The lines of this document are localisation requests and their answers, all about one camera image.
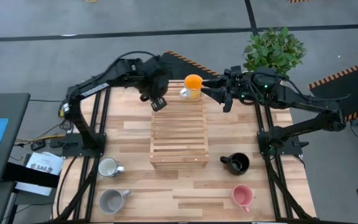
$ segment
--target gray floor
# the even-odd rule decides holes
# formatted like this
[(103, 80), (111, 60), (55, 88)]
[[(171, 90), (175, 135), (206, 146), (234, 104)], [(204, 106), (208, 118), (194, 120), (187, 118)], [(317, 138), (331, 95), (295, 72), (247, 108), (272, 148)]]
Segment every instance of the gray floor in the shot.
[[(358, 24), (355, 0), (251, 2), (258, 27)], [(250, 27), (244, 1), (0, 0), (0, 37), (233, 27)], [(290, 77), (305, 93), (309, 83), (358, 64), (358, 29), (294, 34), (305, 43), (308, 54)], [(33, 99), (61, 100), (68, 86), (98, 74), (130, 50), (155, 54), (174, 50), (223, 71), (242, 64), (247, 40), (249, 33), (0, 42), (0, 92), (29, 92)], [(33, 138), (57, 124), (57, 109), (58, 103), (31, 102), (19, 137)], [(313, 117), (299, 110), (291, 114), (294, 122)], [(318, 131), (301, 139), (310, 142), (304, 159), (318, 216), (358, 223), (358, 139), (349, 128), (340, 133)], [(20, 158), (28, 152), (29, 148), (15, 147), (12, 156)], [(49, 205), (29, 208), (17, 214), (15, 223), (45, 221), (50, 211)]]

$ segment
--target wooden table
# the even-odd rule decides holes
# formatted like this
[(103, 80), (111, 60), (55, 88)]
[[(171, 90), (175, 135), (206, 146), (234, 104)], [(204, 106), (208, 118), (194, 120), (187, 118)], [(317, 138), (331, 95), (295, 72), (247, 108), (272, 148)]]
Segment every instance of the wooden table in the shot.
[[(208, 165), (205, 169), (197, 170), (155, 170), (150, 164), (149, 157), (152, 115), (150, 103), (141, 102), (139, 93), (133, 88), (111, 90), (105, 130), (107, 143), (103, 158), (115, 158), (125, 167), (125, 173), (114, 178), (98, 175), (91, 222), (275, 220), (265, 163), (259, 153), (256, 138), (259, 129), (255, 108), (242, 105), (236, 100), (231, 112), (223, 113), (222, 105), (208, 97), (205, 98), (208, 120)], [(81, 105), (88, 122), (93, 103), (94, 98), (91, 97), (84, 100)], [(99, 106), (98, 119), (103, 102)], [(272, 110), (272, 117), (275, 125), (292, 124), (289, 110)], [(250, 158), (250, 168), (242, 176), (231, 175), (219, 161), (221, 156), (228, 156), (233, 152), (243, 152)], [(66, 159), (62, 174), (66, 172), (71, 160), (72, 158)], [(305, 211), (314, 216), (314, 206), (302, 163), (293, 156), (282, 156), (282, 161), (289, 191)], [(82, 157), (77, 158), (70, 169), (62, 190), (60, 211), (77, 191), (82, 162)], [(250, 213), (233, 204), (229, 198), (232, 188), (237, 184), (248, 185), (254, 193)], [(132, 191), (125, 209), (116, 215), (105, 215), (99, 209), (99, 198), (107, 189)], [(281, 214), (285, 217), (282, 196), (278, 189), (277, 191)], [(88, 192), (83, 197), (80, 217), (85, 216), (87, 198)]]

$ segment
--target potted plant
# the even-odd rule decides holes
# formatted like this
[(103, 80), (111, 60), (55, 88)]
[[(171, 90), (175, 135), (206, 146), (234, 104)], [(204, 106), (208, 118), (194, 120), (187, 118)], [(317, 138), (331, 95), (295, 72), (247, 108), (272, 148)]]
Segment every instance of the potted plant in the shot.
[(288, 78), (287, 72), (302, 64), (300, 60), (305, 56), (306, 49), (293, 34), (288, 33), (288, 28), (282, 30), (269, 29), (263, 34), (250, 35), (248, 45), (244, 53), (246, 62), (244, 67), (248, 71), (256, 71), (259, 67), (275, 67), (279, 74)]

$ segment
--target silver cup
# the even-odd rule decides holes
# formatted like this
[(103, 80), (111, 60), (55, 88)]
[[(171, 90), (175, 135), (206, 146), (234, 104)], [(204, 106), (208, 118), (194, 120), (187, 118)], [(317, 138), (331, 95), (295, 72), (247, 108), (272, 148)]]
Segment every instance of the silver cup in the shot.
[(125, 190), (123, 193), (115, 189), (107, 190), (100, 197), (100, 209), (104, 214), (115, 214), (125, 207), (126, 197), (130, 194), (130, 190)]
[(120, 166), (113, 158), (105, 158), (99, 163), (98, 170), (103, 177), (115, 177), (124, 172), (124, 167)]

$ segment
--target wooden slatted crate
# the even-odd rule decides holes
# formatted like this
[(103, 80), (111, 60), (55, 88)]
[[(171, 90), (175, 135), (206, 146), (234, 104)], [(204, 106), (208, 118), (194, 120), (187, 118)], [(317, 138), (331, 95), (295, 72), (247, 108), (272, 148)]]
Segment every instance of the wooden slatted crate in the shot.
[(203, 96), (179, 96), (183, 81), (170, 82), (168, 105), (152, 115), (150, 163), (155, 169), (199, 169), (208, 163), (208, 134)]

